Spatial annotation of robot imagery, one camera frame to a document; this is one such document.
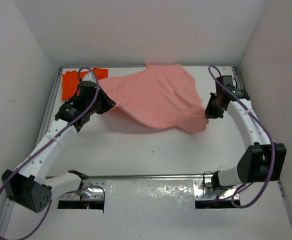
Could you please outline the pink t-shirt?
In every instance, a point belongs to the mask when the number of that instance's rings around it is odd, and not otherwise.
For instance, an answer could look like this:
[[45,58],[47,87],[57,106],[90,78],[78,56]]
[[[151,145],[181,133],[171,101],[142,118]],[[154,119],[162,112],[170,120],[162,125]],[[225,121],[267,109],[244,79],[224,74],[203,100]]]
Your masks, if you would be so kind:
[[149,128],[179,128],[194,135],[209,123],[194,77],[179,64],[148,64],[143,71],[99,84],[117,108]]

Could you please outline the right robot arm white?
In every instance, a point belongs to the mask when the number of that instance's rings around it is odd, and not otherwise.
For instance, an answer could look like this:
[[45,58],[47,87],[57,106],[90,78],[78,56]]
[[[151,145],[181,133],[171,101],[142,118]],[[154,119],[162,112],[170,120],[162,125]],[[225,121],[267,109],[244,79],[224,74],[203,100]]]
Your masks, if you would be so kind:
[[265,130],[251,118],[254,111],[248,93],[237,89],[232,81],[230,75],[217,77],[216,92],[210,95],[205,117],[223,118],[223,114],[227,112],[234,120],[246,150],[235,167],[213,173],[213,190],[239,184],[262,183],[268,173],[271,173],[270,181],[278,181],[286,156],[284,144],[271,143]]

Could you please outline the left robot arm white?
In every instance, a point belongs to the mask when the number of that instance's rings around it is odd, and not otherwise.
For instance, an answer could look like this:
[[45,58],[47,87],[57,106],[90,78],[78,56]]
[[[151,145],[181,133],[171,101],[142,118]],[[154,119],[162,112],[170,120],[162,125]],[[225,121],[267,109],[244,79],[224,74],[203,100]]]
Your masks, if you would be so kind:
[[82,189],[85,174],[76,170],[47,178],[47,173],[67,142],[90,120],[92,114],[103,114],[115,106],[102,90],[97,76],[89,72],[79,80],[75,94],[64,102],[47,133],[31,152],[29,160],[6,170],[2,181],[7,197],[35,213],[42,212],[49,202],[66,193]]

